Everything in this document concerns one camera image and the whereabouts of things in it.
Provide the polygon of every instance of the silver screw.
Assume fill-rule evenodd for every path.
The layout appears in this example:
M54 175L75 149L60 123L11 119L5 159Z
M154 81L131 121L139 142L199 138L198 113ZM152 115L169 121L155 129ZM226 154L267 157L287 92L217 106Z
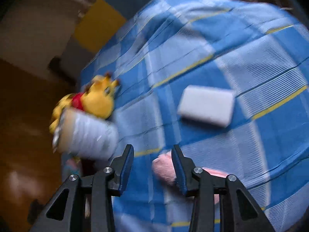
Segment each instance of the silver screw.
M236 180L237 180L236 176L233 175L233 174L230 174L229 177L228 177L228 179L229 179L230 181L236 181Z
M193 169L193 171L194 171L195 173L201 173L201 172L203 172L203 169L200 168L200 167L195 167L195 168Z
M71 175L69 176L69 180L70 180L70 181L75 181L75 180L77 180L77 178L78 178L78 175L77 175L77 174L71 174Z
M106 167L106 168L103 169L103 172L104 173L110 173L110 172L112 172L112 170L113 169L111 167Z

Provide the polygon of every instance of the blue plaid tablecloth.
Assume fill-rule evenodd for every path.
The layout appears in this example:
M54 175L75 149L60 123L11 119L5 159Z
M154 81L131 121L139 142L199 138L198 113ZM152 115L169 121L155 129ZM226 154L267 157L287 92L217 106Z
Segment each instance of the blue plaid tablecloth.
M152 0L81 73L114 72L122 87L112 121L119 156L135 156L126 191L113 199L118 231L188 231L191 200L159 182L158 154L179 144L200 167L237 175L276 231L309 205L309 33L276 6L237 0ZM177 115L188 85L233 89L230 126ZM215 230L219 230L216 207Z

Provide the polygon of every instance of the white cylindrical container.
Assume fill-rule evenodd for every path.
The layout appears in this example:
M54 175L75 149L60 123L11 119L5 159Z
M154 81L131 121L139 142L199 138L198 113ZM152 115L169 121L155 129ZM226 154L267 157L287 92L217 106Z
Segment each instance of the white cylindrical container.
M63 110L53 138L53 149L85 159L109 159L118 142L114 123L75 108Z

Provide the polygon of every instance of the stuffed toy head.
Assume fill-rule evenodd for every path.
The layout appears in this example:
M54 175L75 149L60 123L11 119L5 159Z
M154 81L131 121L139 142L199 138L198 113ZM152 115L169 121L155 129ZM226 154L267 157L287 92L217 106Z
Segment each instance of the stuffed toy head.
M108 118L114 109L115 88L118 80L111 80L110 73L105 76L95 76L81 96L81 103L85 112L98 118Z

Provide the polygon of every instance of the yellow stuffed animal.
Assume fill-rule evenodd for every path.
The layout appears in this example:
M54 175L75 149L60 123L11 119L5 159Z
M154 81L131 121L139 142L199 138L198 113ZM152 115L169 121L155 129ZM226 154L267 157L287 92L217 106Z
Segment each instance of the yellow stuffed animal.
M98 118L108 118L114 109L114 93L118 85L119 81L112 81L111 74L106 73L104 77L95 76L85 92L64 96L53 110L49 131L54 133L59 124L60 115L66 107L80 109Z

